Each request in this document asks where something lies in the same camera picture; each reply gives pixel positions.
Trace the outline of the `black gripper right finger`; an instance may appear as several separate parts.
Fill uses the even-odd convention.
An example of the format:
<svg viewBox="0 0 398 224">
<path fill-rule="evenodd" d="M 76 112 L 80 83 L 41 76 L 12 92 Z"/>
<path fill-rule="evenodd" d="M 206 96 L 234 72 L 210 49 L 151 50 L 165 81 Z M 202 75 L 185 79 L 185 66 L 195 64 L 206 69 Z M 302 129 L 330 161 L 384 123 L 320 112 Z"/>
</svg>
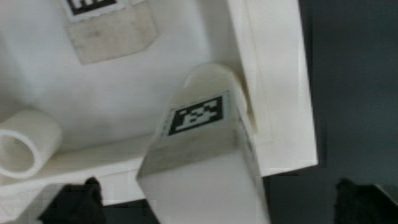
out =
<svg viewBox="0 0 398 224">
<path fill-rule="evenodd" d="M 398 224 L 398 186 L 336 184 L 334 224 Z"/>
</svg>

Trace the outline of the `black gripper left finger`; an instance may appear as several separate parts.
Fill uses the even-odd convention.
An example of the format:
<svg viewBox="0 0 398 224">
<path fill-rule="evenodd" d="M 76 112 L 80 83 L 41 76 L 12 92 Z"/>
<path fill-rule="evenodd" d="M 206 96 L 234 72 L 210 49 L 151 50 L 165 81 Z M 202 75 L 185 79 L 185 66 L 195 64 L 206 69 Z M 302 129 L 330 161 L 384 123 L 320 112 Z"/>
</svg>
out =
<svg viewBox="0 0 398 224">
<path fill-rule="evenodd" d="M 62 187 L 37 220 L 43 224 L 107 224 L 101 184 L 94 177 L 83 184 Z"/>
</svg>

